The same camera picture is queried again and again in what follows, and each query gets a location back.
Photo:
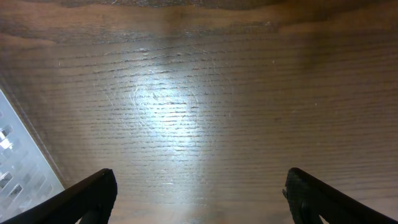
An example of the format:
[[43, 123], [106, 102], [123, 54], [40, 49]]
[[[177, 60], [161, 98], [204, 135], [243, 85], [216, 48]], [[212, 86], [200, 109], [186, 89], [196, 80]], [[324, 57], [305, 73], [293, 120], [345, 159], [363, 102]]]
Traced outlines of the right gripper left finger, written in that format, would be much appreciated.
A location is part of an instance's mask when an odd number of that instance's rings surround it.
[[111, 169], [101, 169], [3, 224], [107, 224], [118, 194]]

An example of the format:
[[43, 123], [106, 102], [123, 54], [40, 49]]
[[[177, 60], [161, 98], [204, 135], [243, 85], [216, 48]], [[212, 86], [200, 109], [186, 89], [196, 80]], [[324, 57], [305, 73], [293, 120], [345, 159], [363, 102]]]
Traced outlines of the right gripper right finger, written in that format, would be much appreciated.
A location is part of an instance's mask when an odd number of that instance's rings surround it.
[[295, 224], [397, 224], [302, 169], [289, 169], [282, 190]]

